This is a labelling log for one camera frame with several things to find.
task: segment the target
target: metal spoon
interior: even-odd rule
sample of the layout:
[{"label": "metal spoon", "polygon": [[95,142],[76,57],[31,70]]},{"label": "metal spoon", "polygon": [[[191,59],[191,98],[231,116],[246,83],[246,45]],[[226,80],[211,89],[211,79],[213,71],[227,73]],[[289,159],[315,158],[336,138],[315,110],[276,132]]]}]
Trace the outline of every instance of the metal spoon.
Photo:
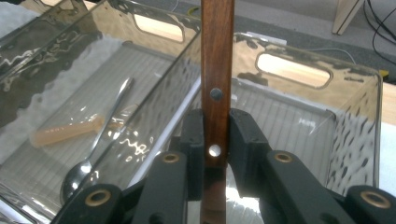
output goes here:
[{"label": "metal spoon", "polygon": [[62,183],[62,186],[61,186],[61,195],[60,195],[61,203],[65,203],[67,201],[67,199],[69,199],[73,195],[73,193],[78,188],[78,186],[81,184],[81,182],[85,178],[85,176],[90,173],[90,171],[92,169],[91,158],[92,158],[92,155],[95,152],[95,150],[98,148],[99,140],[104,135],[107,125],[110,123],[110,121],[114,117],[114,114],[116,113],[116,111],[120,105],[120,102],[125,97],[126,92],[129,89],[131,89],[133,81],[134,81],[134,79],[129,77],[123,82],[123,84],[120,88],[120,91],[117,95],[116,102],[114,103],[111,110],[108,112],[108,115],[106,117],[106,120],[104,122],[102,129],[96,135],[96,138],[93,141],[90,155],[84,161],[81,161],[78,164],[76,164],[66,174],[66,177],[64,178],[64,182]]}]

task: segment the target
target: spoon handle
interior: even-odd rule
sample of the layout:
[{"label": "spoon handle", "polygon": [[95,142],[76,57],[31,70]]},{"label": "spoon handle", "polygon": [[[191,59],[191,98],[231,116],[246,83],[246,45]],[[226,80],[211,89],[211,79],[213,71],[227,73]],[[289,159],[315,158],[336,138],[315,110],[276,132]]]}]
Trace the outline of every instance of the spoon handle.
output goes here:
[{"label": "spoon handle", "polygon": [[104,125],[102,126],[101,130],[99,131],[99,133],[96,135],[95,140],[93,141],[92,144],[92,148],[91,148],[91,153],[88,156],[87,160],[89,160],[93,154],[93,152],[96,150],[96,147],[98,146],[99,140],[102,138],[102,136],[105,133],[105,129],[106,127],[109,125],[109,123],[111,122],[112,118],[114,117],[114,115],[117,112],[117,109],[120,106],[121,101],[123,100],[123,98],[127,95],[126,93],[128,92],[128,90],[131,89],[132,84],[134,83],[134,79],[132,77],[128,77],[121,85],[120,87],[120,91],[117,94],[117,98],[116,98],[116,102],[114,103],[113,107],[111,107],[111,109],[108,111],[108,114],[106,116]]}]

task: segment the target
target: transparent storage container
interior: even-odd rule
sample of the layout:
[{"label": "transparent storage container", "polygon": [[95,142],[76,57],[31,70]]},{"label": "transparent storage container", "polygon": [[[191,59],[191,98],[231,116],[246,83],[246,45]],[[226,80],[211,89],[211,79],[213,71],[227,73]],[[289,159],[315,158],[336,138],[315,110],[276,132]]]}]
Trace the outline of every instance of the transparent storage container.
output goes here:
[{"label": "transparent storage container", "polygon": [[[370,68],[233,37],[231,107],[248,112],[274,150],[299,157],[327,189],[378,187],[382,78]],[[191,107],[201,107],[201,94]],[[227,169],[227,223],[262,223],[259,201],[239,198]],[[189,204],[189,223],[199,222]]]},{"label": "transparent storage container", "polygon": [[[96,183],[126,189],[143,178],[177,134],[184,113],[200,107],[199,31],[199,21],[192,18],[105,1],[59,35],[68,46],[51,58],[59,60],[42,61],[51,55],[53,42],[35,57],[39,63],[26,64],[11,82],[21,81],[9,91],[25,107],[0,116],[6,124],[0,135],[7,152],[1,157],[3,190],[46,218],[55,216],[64,177],[87,157],[95,134],[39,148],[29,134],[106,113],[129,76],[136,83],[127,105],[138,108],[124,120],[126,128],[115,142],[102,139],[78,190]],[[340,194],[354,185],[378,183],[381,81],[369,68],[234,35],[232,107],[253,116],[273,149],[296,154],[324,187]],[[38,83],[44,83],[40,91],[21,94]],[[107,131],[111,136],[111,127]],[[257,202],[235,197],[231,173],[228,220],[260,223]],[[196,205],[190,206],[191,223],[199,214]]]},{"label": "transparent storage container", "polygon": [[21,4],[40,16],[0,38],[0,78],[12,76],[54,37],[88,12],[82,0],[63,0],[53,7],[39,0],[26,0]]},{"label": "transparent storage container", "polygon": [[[44,145],[33,144],[32,136],[105,116],[121,83],[133,77],[127,101],[113,119],[119,125],[127,122],[125,114],[136,113],[134,118],[141,123],[134,121],[125,129],[123,134],[131,134],[131,139],[120,136],[120,149],[108,151],[112,139],[105,136],[94,153],[98,162],[92,169],[97,174],[108,152],[106,158],[115,160],[120,170],[105,168],[109,176],[101,172],[100,179],[126,187],[134,172],[131,164],[140,165],[154,145],[165,144],[164,128],[172,132],[168,123],[174,113],[189,92],[198,91],[198,62],[190,70],[175,62],[193,64],[193,59],[182,60],[180,55],[186,54],[187,46],[198,36],[199,25],[195,19],[133,2],[104,1],[53,36],[32,59],[1,76],[0,181],[4,201],[28,218],[51,220],[62,206],[64,177],[90,154],[96,131]],[[199,52],[191,55],[199,58]],[[158,95],[164,88],[174,90],[172,95]],[[156,104],[159,101],[164,109]],[[115,132],[114,126],[106,128],[108,135]]]}]

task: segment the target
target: metal screw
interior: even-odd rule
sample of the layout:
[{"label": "metal screw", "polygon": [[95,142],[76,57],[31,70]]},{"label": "metal screw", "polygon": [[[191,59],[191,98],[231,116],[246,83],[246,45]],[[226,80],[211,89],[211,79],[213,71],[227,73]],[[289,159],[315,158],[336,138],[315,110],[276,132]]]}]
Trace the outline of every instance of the metal screw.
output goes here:
[{"label": "metal screw", "polygon": [[210,91],[210,97],[212,97],[212,99],[215,101],[219,101],[222,98],[222,91],[218,88],[215,88]]}]

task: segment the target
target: brass insert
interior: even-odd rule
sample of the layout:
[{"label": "brass insert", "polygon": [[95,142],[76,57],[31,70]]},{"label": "brass insert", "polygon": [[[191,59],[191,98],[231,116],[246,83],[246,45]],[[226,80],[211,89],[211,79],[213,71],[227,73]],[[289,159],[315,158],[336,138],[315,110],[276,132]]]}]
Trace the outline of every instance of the brass insert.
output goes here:
[{"label": "brass insert", "polygon": [[163,161],[166,163],[173,163],[179,160],[179,157],[177,154],[168,154],[163,157]]},{"label": "brass insert", "polygon": [[90,207],[95,207],[106,203],[111,197],[110,191],[107,189],[97,189],[90,193],[85,199],[85,204]]},{"label": "brass insert", "polygon": [[285,162],[285,163],[291,162],[293,160],[293,158],[290,155],[283,153],[283,152],[276,153],[275,159],[277,161],[281,161],[281,162]]},{"label": "brass insert", "polygon": [[373,192],[369,190],[362,191],[361,197],[363,198],[364,201],[366,201],[372,206],[379,208],[390,208],[390,201],[377,192]]}]

